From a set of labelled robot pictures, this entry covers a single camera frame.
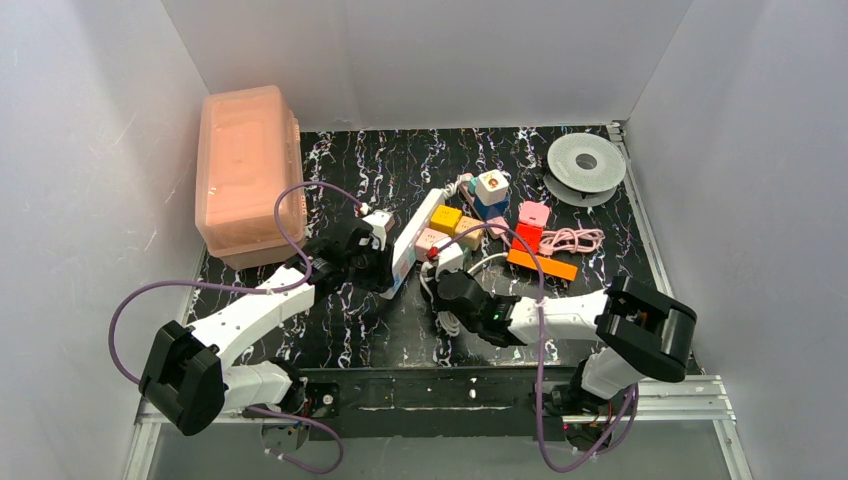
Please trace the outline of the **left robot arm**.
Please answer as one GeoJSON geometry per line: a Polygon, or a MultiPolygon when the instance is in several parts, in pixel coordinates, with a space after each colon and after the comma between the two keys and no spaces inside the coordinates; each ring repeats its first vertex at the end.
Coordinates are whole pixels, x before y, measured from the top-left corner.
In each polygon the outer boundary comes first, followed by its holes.
{"type": "Polygon", "coordinates": [[[154,338],[139,390],[186,436],[208,427],[226,410],[275,405],[285,414],[307,403],[307,378],[276,359],[238,365],[242,353],[285,320],[309,310],[343,284],[374,293],[394,283],[394,218],[377,210],[340,221],[309,240],[304,256],[287,259],[256,294],[187,326],[175,321],[154,338]]]}

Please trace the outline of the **white power strip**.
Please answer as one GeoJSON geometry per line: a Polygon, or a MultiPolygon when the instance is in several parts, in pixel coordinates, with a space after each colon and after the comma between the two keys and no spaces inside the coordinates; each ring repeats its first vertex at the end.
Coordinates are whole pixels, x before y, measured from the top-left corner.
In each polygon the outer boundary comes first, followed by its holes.
{"type": "Polygon", "coordinates": [[[394,243],[392,260],[392,285],[380,296],[391,300],[395,297],[416,262],[415,243],[429,225],[435,210],[445,203],[447,194],[443,189],[431,189],[415,213],[407,222],[394,243]]]}

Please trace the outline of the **pink plastic storage box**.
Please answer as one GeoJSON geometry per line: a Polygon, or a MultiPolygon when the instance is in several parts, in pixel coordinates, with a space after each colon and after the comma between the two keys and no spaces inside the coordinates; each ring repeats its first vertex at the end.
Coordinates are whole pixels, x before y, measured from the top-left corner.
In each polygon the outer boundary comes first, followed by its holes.
{"type": "Polygon", "coordinates": [[[282,262],[305,243],[300,129],[274,85],[208,96],[200,118],[195,225],[233,269],[282,262]]]}

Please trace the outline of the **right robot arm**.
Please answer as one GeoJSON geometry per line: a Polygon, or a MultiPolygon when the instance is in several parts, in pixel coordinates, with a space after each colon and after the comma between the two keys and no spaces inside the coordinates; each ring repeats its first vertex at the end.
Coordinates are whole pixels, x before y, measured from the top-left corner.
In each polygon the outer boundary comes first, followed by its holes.
{"type": "Polygon", "coordinates": [[[489,293],[466,271],[427,280],[422,290],[451,336],[467,330],[497,347],[603,343],[567,386],[543,393],[552,415],[590,411],[645,378],[679,383],[687,374],[696,312],[629,276],[589,294],[543,301],[489,293]]]}

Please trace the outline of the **red cube socket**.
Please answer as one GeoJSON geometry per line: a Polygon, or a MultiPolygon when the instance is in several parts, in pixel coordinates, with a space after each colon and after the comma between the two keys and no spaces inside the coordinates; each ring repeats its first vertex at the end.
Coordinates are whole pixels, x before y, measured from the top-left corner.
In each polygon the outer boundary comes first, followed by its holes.
{"type": "Polygon", "coordinates": [[[540,241],[544,233],[542,227],[517,223],[514,229],[516,235],[511,242],[511,248],[523,252],[539,252],[540,241]]]}

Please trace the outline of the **orange power bank socket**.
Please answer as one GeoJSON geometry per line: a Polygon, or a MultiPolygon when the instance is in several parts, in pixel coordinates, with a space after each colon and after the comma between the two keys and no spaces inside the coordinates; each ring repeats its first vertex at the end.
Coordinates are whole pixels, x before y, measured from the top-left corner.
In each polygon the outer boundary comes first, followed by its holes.
{"type": "Polygon", "coordinates": [[[513,265],[533,270],[539,266],[545,275],[568,282],[574,281],[578,276],[578,267],[575,265],[543,256],[534,256],[518,249],[511,249],[507,253],[506,260],[513,265]]]}

